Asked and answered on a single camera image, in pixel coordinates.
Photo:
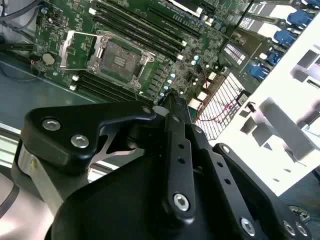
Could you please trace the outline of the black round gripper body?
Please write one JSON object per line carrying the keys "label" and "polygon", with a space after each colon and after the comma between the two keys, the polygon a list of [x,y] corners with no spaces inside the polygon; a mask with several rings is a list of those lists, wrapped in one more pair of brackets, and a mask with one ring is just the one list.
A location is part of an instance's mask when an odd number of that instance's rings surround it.
{"label": "black round gripper body", "polygon": [[73,193],[50,239],[188,240],[197,202],[185,124],[159,116],[133,136],[145,155]]}

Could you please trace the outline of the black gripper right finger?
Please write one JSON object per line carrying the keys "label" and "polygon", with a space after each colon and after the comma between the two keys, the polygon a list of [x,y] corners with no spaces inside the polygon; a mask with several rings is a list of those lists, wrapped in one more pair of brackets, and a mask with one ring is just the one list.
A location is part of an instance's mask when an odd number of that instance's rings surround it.
{"label": "black gripper right finger", "polygon": [[196,217],[189,240],[310,240],[312,234],[226,144],[211,146],[181,101],[191,143]]}

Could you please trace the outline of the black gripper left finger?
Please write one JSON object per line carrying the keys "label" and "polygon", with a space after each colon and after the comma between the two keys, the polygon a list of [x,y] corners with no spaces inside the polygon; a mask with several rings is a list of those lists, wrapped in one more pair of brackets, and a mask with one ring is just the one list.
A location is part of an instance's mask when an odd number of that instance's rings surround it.
{"label": "black gripper left finger", "polygon": [[36,108],[24,120],[21,169],[56,213],[77,190],[145,155],[134,138],[157,117],[185,124],[182,99],[169,92],[159,105],[140,101]]}

